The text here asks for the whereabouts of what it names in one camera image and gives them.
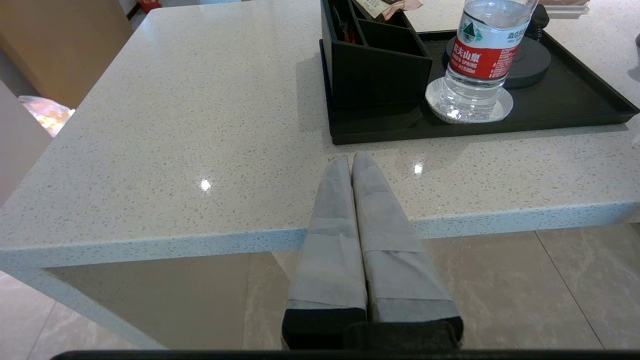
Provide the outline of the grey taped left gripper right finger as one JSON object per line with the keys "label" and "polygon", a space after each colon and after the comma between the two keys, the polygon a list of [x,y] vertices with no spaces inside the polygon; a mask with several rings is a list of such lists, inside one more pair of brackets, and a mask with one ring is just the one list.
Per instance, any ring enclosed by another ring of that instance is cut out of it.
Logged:
{"label": "grey taped left gripper right finger", "polygon": [[368,350],[458,350],[460,311],[370,153],[354,156],[352,187],[369,320],[350,335]]}

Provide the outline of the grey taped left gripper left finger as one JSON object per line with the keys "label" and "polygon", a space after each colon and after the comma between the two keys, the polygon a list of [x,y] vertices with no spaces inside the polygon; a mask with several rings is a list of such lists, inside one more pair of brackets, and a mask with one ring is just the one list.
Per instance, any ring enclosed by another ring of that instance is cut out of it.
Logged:
{"label": "grey taped left gripper left finger", "polygon": [[287,350],[342,349],[368,319],[368,294],[348,158],[334,158],[318,184],[281,324]]}

